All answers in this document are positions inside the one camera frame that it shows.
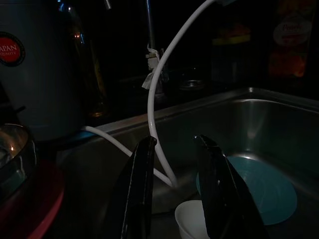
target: logo sticker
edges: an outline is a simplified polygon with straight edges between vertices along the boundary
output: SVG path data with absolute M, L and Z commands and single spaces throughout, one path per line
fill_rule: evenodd
M 12 34 L 0 31 L 0 62 L 5 66 L 18 66 L 24 57 L 22 42 Z

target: stainless steel sink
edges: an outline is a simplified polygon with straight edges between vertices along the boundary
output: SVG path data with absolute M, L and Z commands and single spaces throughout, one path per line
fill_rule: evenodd
M 156 119 L 179 187 L 173 190 L 154 178 L 152 239 L 179 238 L 173 210 L 185 200 L 199 198 L 193 143 L 198 134 L 218 142 L 227 155 L 264 161 L 291 180 L 298 207 L 287 221 L 267 227 L 272 239 L 314 237 L 319 227 L 319 102 L 247 88 L 158 111 Z M 149 134 L 146 115 L 100 129 L 131 150 Z M 65 198 L 46 237 L 94 238 L 126 161 L 122 152 L 98 137 L 61 152 Z M 157 160 L 156 168 L 161 170 Z

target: white hose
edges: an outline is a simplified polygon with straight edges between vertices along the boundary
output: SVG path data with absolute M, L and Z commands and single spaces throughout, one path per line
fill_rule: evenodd
M 196 18 L 208 7 L 210 6 L 213 2 L 215 2 L 215 0 L 206 0 L 201 6 L 199 6 L 199 8 L 189 17 L 189 19 L 185 22 L 185 24 L 181 27 L 181 29 L 178 31 L 177 35 L 174 37 L 173 41 L 169 44 L 168 48 L 166 49 L 164 55 L 162 56 L 162 58 L 159 61 L 159 64 L 154 72 L 153 78 L 152 78 L 152 83 L 151 83 L 151 87 L 150 87 L 150 91 L 149 91 L 149 99 L 148 99 L 148 121 L 149 121 L 149 128 L 150 128 L 150 134 L 151 136 L 153 136 L 154 138 L 157 139 L 158 143 L 155 146 L 155 151 L 156 154 L 158 155 L 159 161 L 165 171 L 165 173 L 167 174 L 167 176 L 169 177 L 172 185 L 174 187 L 177 186 L 177 179 L 176 176 L 174 175 L 174 172 L 172 171 L 165 155 L 164 152 L 161 148 L 160 145 L 160 140 L 158 137 L 158 133 L 156 131 L 156 126 L 155 126 L 155 119 L 154 119 L 154 97 L 155 97 L 155 91 L 156 91 L 156 85 L 159 81 L 159 77 L 160 77 L 160 73 L 168 59 L 168 57 L 170 56 L 170 54 L 172 53 L 172 51 L 174 50 L 174 48 L 176 47 L 176 45 L 178 44 L 178 42 L 180 41 L 180 39 L 183 37 L 183 35 L 185 34 L 185 32 L 188 30 L 188 28 L 191 26 L 191 24 L 196 20 Z
M 120 149 L 124 154 L 126 154 L 128 157 L 130 157 L 132 155 L 132 152 L 127 149 L 124 145 L 122 145 L 120 142 L 118 142 L 116 139 L 114 139 L 112 136 L 110 136 L 109 134 L 94 128 L 94 127 L 90 127 L 90 126 L 84 126 L 82 128 L 83 131 L 87 131 L 93 134 L 96 134 L 106 140 L 108 140 L 109 142 L 111 142 L 113 145 L 115 145 L 118 149 Z M 169 185 L 170 187 L 172 187 L 172 183 L 170 182 L 170 179 L 167 178 L 164 174 L 162 174 L 161 172 L 159 172 L 157 169 L 154 168 L 153 170 L 153 174 L 159 178 L 160 180 L 162 180 L 163 182 L 165 182 L 167 185 Z

